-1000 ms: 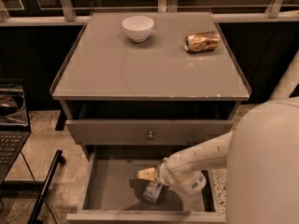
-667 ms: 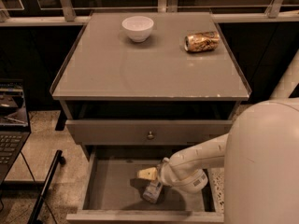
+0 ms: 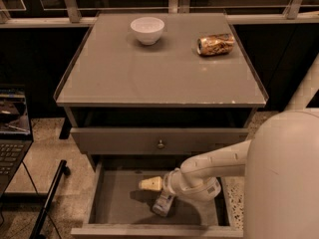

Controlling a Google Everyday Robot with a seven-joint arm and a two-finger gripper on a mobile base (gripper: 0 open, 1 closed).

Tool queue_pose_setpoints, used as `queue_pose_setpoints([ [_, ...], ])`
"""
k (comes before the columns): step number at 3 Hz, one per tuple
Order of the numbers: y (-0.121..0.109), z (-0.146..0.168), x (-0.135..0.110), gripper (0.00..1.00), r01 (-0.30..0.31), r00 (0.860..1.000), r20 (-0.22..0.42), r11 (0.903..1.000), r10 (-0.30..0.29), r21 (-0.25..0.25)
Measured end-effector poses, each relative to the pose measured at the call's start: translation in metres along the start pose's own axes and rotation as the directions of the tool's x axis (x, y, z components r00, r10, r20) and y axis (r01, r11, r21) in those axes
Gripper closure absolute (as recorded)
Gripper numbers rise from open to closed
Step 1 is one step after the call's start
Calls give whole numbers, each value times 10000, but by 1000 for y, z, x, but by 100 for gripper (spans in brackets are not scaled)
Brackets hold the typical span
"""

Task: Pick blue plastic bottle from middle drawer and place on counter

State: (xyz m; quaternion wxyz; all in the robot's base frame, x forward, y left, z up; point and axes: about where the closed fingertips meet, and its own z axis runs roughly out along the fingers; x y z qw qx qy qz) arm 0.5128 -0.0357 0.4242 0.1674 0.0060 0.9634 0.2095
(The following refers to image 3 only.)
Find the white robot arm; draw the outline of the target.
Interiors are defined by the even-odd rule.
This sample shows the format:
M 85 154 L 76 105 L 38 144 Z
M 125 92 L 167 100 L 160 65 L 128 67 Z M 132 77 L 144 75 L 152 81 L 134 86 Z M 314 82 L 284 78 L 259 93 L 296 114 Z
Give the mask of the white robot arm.
M 243 239 L 319 239 L 319 111 L 277 114 L 253 139 L 192 156 L 139 188 L 161 193 L 154 212 L 165 216 L 176 197 L 213 199 L 224 176 L 245 178 Z

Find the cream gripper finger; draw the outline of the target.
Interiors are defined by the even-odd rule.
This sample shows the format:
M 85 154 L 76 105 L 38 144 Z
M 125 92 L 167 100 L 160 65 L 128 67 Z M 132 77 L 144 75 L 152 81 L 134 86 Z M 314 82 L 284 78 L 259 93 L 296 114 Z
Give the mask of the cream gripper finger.
M 143 179 L 139 182 L 139 189 L 150 191 L 162 190 L 162 178 L 160 176 Z

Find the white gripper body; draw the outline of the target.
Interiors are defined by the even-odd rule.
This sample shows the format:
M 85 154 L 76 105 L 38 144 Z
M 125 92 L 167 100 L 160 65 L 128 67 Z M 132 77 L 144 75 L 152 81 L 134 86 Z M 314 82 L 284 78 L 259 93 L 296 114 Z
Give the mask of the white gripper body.
M 163 177 L 162 190 L 172 196 L 207 202 L 221 192 L 221 186 L 216 177 L 201 180 L 196 185 L 191 185 L 177 168 Z

